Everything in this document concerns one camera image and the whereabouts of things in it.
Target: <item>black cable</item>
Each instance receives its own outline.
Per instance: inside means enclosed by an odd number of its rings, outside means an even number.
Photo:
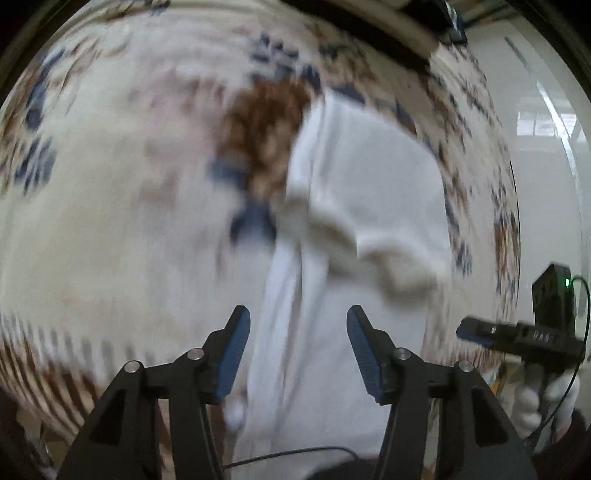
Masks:
[[[286,455],[295,455],[296,453],[308,453],[308,452],[324,452],[325,450],[341,450],[342,452],[347,452],[355,459],[355,461],[359,460],[359,455],[355,453],[353,450],[347,447],[337,447],[337,446],[326,446],[326,447],[311,447],[311,448],[300,448],[297,450],[286,450],[284,452],[277,452],[277,453],[270,453],[269,455],[262,455],[260,457],[253,457],[247,458],[246,460],[240,460],[239,462],[229,463],[224,465],[222,468],[224,470],[228,470],[229,468],[234,468],[235,466],[240,465],[247,465],[248,463],[260,462],[261,460],[268,460],[270,458],[276,457],[283,457]]]
[[[583,283],[583,286],[585,287],[585,290],[587,292],[587,326],[585,327],[585,336],[583,338],[583,352],[581,355],[583,357],[583,361],[584,361],[584,358],[587,355],[587,338],[589,337],[589,323],[591,323],[591,293],[589,293],[589,285],[587,284],[587,281],[583,277],[581,277],[580,275],[577,275],[577,276],[573,277],[573,281],[574,280],[579,280],[581,283]],[[569,386],[566,388],[566,392],[564,392],[564,395],[562,395],[562,398],[560,399],[560,401],[556,405],[556,408],[554,409],[552,414],[545,420],[545,422],[537,430],[539,430],[539,431],[544,430],[546,428],[546,426],[552,421],[552,419],[556,415],[556,412],[558,412],[558,409],[562,406],[562,404],[566,400],[566,397],[568,396],[570,389],[573,386],[575,379],[577,378],[577,373],[579,373],[579,367],[580,367],[580,364],[577,364],[577,366],[574,368],[573,378],[571,378]]]

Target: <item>brown pattern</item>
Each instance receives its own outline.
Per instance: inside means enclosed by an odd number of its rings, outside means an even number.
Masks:
[[[48,426],[71,441],[88,417],[100,387],[88,372],[56,362],[42,367],[31,343],[24,339],[15,347],[12,339],[0,343],[0,371],[9,393],[26,400],[34,411],[45,415]],[[85,405],[82,395],[92,399]]]
[[[312,95],[303,80],[257,80],[226,114],[218,155],[247,171],[247,188],[258,200],[285,188],[291,144]]]

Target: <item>blue pattern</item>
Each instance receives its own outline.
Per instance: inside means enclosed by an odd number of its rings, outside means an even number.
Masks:
[[[21,144],[18,155],[22,157],[20,164],[16,167],[12,177],[15,185],[22,185],[22,192],[27,195],[31,190],[47,184],[56,162],[57,153],[51,147],[51,138],[42,139],[38,130],[43,123],[43,109],[47,97],[48,77],[51,69],[64,56],[65,49],[61,49],[50,57],[46,57],[41,64],[37,79],[33,84],[31,93],[27,98],[25,108],[25,127],[37,134],[28,149]],[[8,164],[6,158],[1,169]]]
[[[249,199],[243,211],[237,214],[230,226],[230,240],[233,244],[260,239],[275,242],[277,227],[268,203]]]
[[[320,74],[312,65],[300,64],[299,58],[297,48],[287,46],[282,39],[271,38],[266,32],[262,32],[252,41],[250,60],[257,68],[249,73],[249,78],[255,83],[257,80],[280,82],[297,77],[308,82],[316,93],[320,92]]]
[[[41,138],[36,137],[14,174],[14,183],[22,184],[25,195],[30,188],[36,189],[39,185],[45,185],[49,181],[53,165],[56,162],[57,154],[51,147],[51,140],[46,140],[41,148],[40,144]]]
[[[43,121],[43,106],[47,94],[47,77],[53,66],[63,57],[64,52],[65,49],[61,49],[43,62],[35,85],[27,99],[25,126],[32,132],[36,132]]]
[[[363,98],[363,95],[361,95],[355,89],[355,86],[352,85],[351,83],[345,83],[344,85],[333,86],[332,89],[335,92],[339,92],[339,93],[349,97],[351,100],[354,100],[355,102],[359,102],[362,105],[365,105],[365,98]]]

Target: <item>blue gripper pad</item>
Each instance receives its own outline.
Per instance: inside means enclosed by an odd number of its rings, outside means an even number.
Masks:
[[[238,305],[221,331],[217,346],[220,356],[217,362],[217,388],[213,394],[218,400],[224,399],[232,389],[250,331],[251,314],[245,306]]]
[[[360,305],[352,306],[347,312],[347,334],[365,389],[379,403],[385,393],[382,389],[380,363],[368,339],[373,330],[363,308]]]

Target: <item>white cloth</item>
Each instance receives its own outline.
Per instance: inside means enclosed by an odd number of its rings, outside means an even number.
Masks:
[[[346,312],[363,305],[375,327],[420,352],[428,297],[395,301],[372,281],[378,263],[365,260],[390,256],[394,268],[400,260],[405,272],[416,266],[423,279],[444,277],[450,247],[439,171],[396,125],[328,94],[296,140],[286,199],[234,460],[323,445],[375,455],[389,408],[365,391]],[[348,241],[335,240],[335,232]],[[300,480],[345,458],[324,452],[274,459],[241,467],[233,478]]]
[[[327,92],[290,159],[280,229],[392,291],[445,281],[452,253],[433,153],[386,118]]]

